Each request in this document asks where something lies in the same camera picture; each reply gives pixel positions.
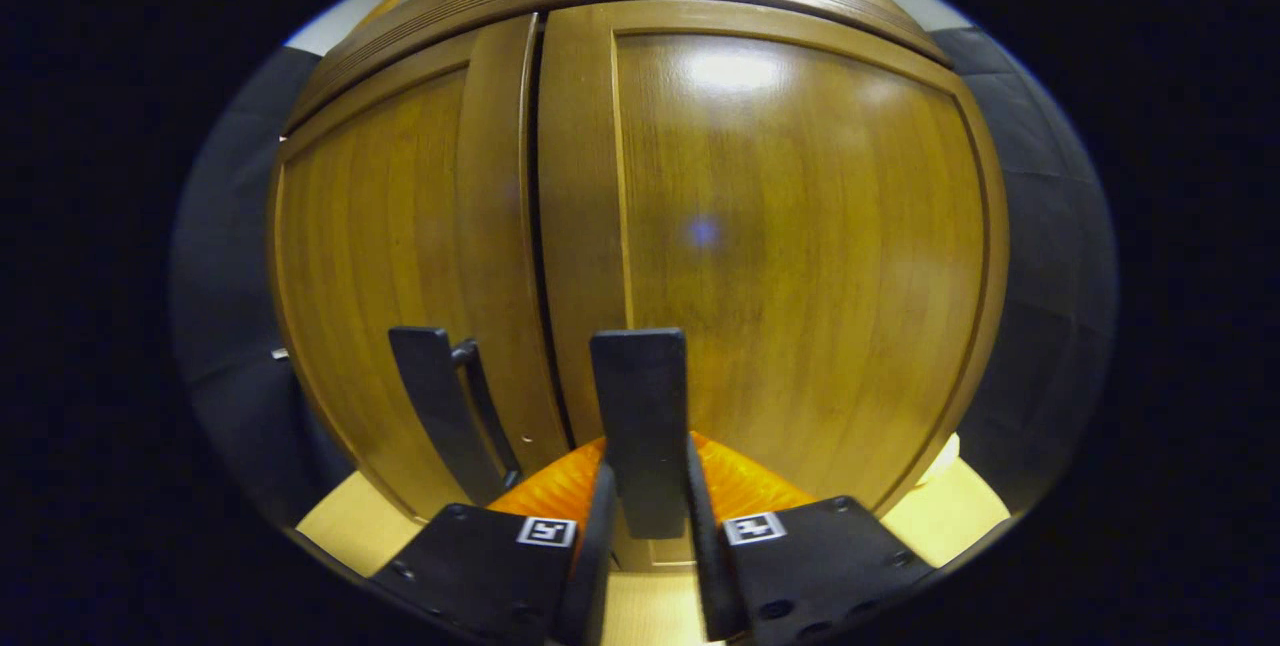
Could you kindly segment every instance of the door panel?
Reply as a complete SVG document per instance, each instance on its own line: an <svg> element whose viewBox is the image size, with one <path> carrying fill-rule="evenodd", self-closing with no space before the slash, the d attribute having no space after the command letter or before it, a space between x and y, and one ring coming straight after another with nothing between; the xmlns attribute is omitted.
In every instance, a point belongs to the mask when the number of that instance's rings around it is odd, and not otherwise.
<svg viewBox="0 0 1280 646"><path fill-rule="evenodd" d="M575 436L602 432L591 333L684 327L692 429L892 508L955 431L1004 298L1004 191L963 82L818 18L663 0L553 12L540 90Z"/></svg>
<svg viewBox="0 0 1280 646"><path fill-rule="evenodd" d="M413 412L389 327L474 336L521 466L566 453L529 221L534 35L520 17L406 58L280 150L270 266L291 358L361 473L419 518L466 496Z"/></svg>

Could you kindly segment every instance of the cabinet door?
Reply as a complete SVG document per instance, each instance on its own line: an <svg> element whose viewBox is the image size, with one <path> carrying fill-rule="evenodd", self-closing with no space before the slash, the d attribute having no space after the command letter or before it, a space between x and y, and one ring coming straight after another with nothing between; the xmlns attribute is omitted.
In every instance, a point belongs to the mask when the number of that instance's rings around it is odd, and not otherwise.
<svg viewBox="0 0 1280 646"><path fill-rule="evenodd" d="M535 37L530 14L431 46L280 148L269 249L289 356L361 473L415 517L466 496L408 400L389 327L474 336L526 473L566 452L530 230Z"/></svg>
<svg viewBox="0 0 1280 646"><path fill-rule="evenodd" d="M602 432L591 333L684 327L692 429L887 513L955 431L1004 301L1004 185L960 78L867 32L700 0L553 12L541 64L576 439Z"/></svg>

